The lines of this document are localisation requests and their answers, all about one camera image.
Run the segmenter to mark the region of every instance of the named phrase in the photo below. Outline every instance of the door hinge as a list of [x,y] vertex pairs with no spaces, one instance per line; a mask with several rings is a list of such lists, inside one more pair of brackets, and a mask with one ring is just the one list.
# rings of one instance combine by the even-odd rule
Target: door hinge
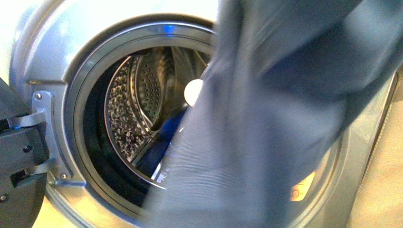
[[65,159],[60,153],[53,121],[53,94],[49,91],[37,91],[32,96],[32,114],[13,117],[8,119],[10,128],[19,129],[33,127],[43,124],[43,130],[39,134],[44,135],[44,139],[49,151],[49,159],[40,165],[26,169],[29,175],[41,174],[51,171],[55,177],[59,178],[63,174],[63,179],[71,178],[71,171],[65,165]]

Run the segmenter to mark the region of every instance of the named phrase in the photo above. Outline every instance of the washing machine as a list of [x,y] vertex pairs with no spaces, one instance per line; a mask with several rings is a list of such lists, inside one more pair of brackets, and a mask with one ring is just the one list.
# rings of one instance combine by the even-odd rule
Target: washing machine
[[[185,88],[214,53],[217,7],[216,0],[13,3],[18,14],[2,22],[12,29],[1,50],[9,80],[0,82],[1,227],[31,227],[45,195],[78,227],[146,227],[152,214],[144,199],[150,186],[165,189],[161,159],[192,108]],[[317,169],[290,189],[289,227],[349,223],[400,93],[399,74],[385,74]]]

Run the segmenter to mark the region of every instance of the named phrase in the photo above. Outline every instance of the sticker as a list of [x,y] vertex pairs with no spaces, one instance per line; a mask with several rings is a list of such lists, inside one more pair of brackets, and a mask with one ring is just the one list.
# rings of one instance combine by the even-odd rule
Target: sticker
[[291,189],[290,201],[301,201],[305,198],[309,187],[311,187],[312,181],[315,176],[315,171],[313,171],[309,176],[303,179],[300,183],[296,184]]

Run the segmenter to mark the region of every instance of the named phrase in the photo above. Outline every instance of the beige surface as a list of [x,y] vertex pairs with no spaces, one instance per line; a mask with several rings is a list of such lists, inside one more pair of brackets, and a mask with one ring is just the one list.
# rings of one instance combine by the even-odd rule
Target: beige surface
[[66,217],[56,210],[48,199],[43,200],[42,208],[33,228],[75,228]]
[[403,85],[399,82],[347,225],[403,227]]

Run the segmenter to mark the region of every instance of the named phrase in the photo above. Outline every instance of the gray cloth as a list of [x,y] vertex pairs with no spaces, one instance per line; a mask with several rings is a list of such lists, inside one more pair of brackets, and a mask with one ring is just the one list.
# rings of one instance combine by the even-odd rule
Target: gray cloth
[[402,3],[222,1],[216,31],[149,225],[283,227],[289,189],[400,64]]

